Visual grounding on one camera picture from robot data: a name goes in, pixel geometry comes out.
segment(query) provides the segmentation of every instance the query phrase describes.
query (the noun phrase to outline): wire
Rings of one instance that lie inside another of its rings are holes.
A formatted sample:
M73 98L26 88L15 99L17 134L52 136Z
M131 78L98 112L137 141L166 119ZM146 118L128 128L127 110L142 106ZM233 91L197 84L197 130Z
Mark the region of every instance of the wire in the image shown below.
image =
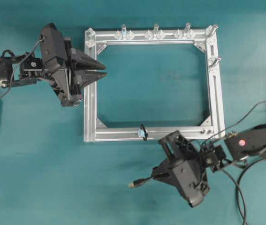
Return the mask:
M211 138L215 137L216 135L219 135L220 133L224 132L225 130L228 130L236 125L238 125L239 123L241 123L259 104L263 104L263 103L266 103L266 101L261 101L261 102L258 102L256 103L239 121L237 121L236 123L234 123L233 125L231 126L228 126L226 128L224 128L223 130L221 130L220 132L212 135L211 137L207 138L206 140L204 140L204 142L201 144L201 149L202 147L204 146L204 144L210 140Z
M258 159L257 161L249 164L242 172L241 174L239 175L238 177L238 180L237 180L237 183L238 185L240 186L240 182L241 182L241 179L242 177L244 176L244 174L248 171L248 169L250 169L253 165L255 165L256 163L258 162L261 162L263 161L264 159L261 158L261 159ZM243 218L243 212L241 211L241 206L240 206L240 201L239 201L239 192L238 192L238 189L236 188L236 202L237 202L237 206L238 206L238 210L239 210L239 213L241 215L241 217Z
M15 68L13 69L13 72L12 72L12 75L11 75L11 77L10 77L10 84L9 84L9 88L8 88L8 90L5 92L5 93L3 93L1 96L0 96L0 99L1 98L3 98L3 97L5 97L9 92L10 92L10 90L11 90L11 88L12 88L12 82L13 82L13 77L14 77L14 74L15 74L15 72L16 72L16 70L17 70L17 68L20 66L20 64L22 64L30 55L32 55L33 53L34 53L34 51L36 50L36 48L37 48L37 46L38 46L38 44L41 42L41 41L44 41L43 39L41 39L41 40L39 40L39 41L37 41L36 42L36 44L35 44L35 46L33 47L33 49L32 49L32 51L29 53L29 54L27 54L16 66L15 66Z
M202 181L203 181L205 175L206 175L206 170L201 174L200 180L199 180L198 184L196 184L194 186L194 188L198 188L202 184Z
M200 146L200 142L199 142L198 140L196 140L196 139L192 139L192 140L190 140L189 142L190 142L190 143L192 143L192 142L196 142L196 143Z
M141 185L144 185L146 182L152 180L153 178L154 178L153 176L150 176L148 178L142 178L142 179L135 180L129 183L129 188L137 188Z
M244 210L244 214L243 214L243 225L246 225L247 223L246 223L246 205L245 205L245 198L244 198L244 195L243 195L243 193L242 193L242 191L241 191L241 188L240 188L240 186L239 186L239 184L238 184L238 182L232 177L232 175L231 174L229 174L226 170L224 170L224 169L222 169L221 171L223 171L224 173L225 173L225 175L227 175L232 181L233 181L233 183L236 185L236 189L238 190L238 192L240 193L240 195L241 195L241 198L242 198L242 202L243 202L243 210Z
M14 54L14 52L12 52L11 50L4 50L3 52L2 52L2 54L1 54L1 56L2 57L5 57L5 54L6 53L9 53L10 54L10 56L12 56L12 57L15 57L15 54Z

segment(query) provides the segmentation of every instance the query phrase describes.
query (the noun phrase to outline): aluminum frame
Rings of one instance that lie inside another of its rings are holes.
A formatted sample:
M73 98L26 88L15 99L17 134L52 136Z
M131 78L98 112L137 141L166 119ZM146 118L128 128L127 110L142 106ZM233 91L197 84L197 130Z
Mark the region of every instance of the aluminum frame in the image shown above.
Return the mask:
M94 59L109 45L172 45L193 44L205 54L206 76L210 116L200 126L189 127L147 127L148 140L157 140L175 130L187 139L206 139L225 128L220 81L216 30L218 26L206 29L191 29L187 23L183 30L161 30L157 24L153 30L130 30L123 25L120 31L85 31L85 53ZM225 132L215 138L224 136ZM108 128L97 118L97 83L84 89L84 141L142 141L140 128Z

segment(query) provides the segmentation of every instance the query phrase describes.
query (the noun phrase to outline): red light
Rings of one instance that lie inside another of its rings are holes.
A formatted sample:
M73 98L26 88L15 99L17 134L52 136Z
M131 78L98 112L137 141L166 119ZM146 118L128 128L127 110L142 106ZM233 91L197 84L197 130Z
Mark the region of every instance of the red light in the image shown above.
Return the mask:
M239 146L243 147L246 145L246 141L244 139L239 140L238 142Z

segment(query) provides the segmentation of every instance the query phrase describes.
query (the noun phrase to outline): teal table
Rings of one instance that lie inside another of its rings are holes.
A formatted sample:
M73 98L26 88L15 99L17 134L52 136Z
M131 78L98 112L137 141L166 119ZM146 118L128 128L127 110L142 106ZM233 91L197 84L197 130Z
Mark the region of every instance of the teal table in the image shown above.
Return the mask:
M81 49L89 27L218 23L226 125L266 99L266 0L0 0L0 54L29 51L50 22ZM99 58L108 72L99 82L100 118L115 127L200 123L208 114L202 59L191 45L106 49ZM211 191L194 209L175 188L156 181L127 188L163 160L162 148L156 142L84 143L82 118L82 105L60 107L45 82L15 88L0 100L0 225L241 223L235 187L220 172L208 172ZM234 129L261 123L266 105ZM249 223L265 225L266 162L245 175L242 188Z

